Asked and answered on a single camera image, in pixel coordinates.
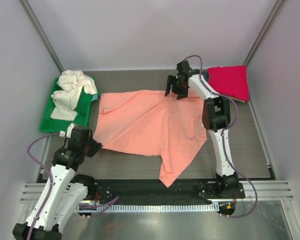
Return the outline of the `salmon pink t-shirt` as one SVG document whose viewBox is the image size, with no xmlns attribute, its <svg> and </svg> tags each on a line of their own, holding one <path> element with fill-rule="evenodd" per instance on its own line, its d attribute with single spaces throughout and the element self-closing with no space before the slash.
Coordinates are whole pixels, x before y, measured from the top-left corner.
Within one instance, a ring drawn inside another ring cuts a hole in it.
<svg viewBox="0 0 300 240">
<path fill-rule="evenodd" d="M 103 93 L 93 138 L 111 151 L 160 156 L 159 180 L 168 188 L 207 141 L 203 101 L 162 90 Z"/>
</svg>

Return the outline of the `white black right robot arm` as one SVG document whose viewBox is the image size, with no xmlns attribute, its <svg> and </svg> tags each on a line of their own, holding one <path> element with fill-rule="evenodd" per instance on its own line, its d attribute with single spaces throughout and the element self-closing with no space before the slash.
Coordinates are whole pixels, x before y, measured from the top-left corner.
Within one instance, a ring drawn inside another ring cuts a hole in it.
<svg viewBox="0 0 300 240">
<path fill-rule="evenodd" d="M 176 70 L 176 76 L 167 77 L 164 95 L 173 92 L 180 100 L 187 98 L 192 89 L 203 101 L 202 124 L 210 134 L 216 158 L 215 192 L 221 198 L 229 198 L 239 188 L 229 144 L 229 128 L 235 123 L 231 120 L 232 99 L 214 90 L 204 80 L 203 70 L 191 68 L 187 59 L 179 62 Z"/>
</svg>

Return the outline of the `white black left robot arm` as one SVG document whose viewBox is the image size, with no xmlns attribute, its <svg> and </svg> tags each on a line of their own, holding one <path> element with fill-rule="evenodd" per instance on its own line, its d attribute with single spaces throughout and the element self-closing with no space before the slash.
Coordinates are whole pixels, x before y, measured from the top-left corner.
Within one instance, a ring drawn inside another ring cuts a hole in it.
<svg viewBox="0 0 300 240">
<path fill-rule="evenodd" d="M 96 194 L 95 179 L 78 174 L 85 158 L 91 158 L 102 148 L 93 139 L 89 128 L 71 124 L 63 146 L 53 155 L 52 165 L 37 203 L 24 223 L 17 223 L 12 235 L 16 240 L 60 240 L 65 225 L 81 201 L 91 200 Z"/>
</svg>

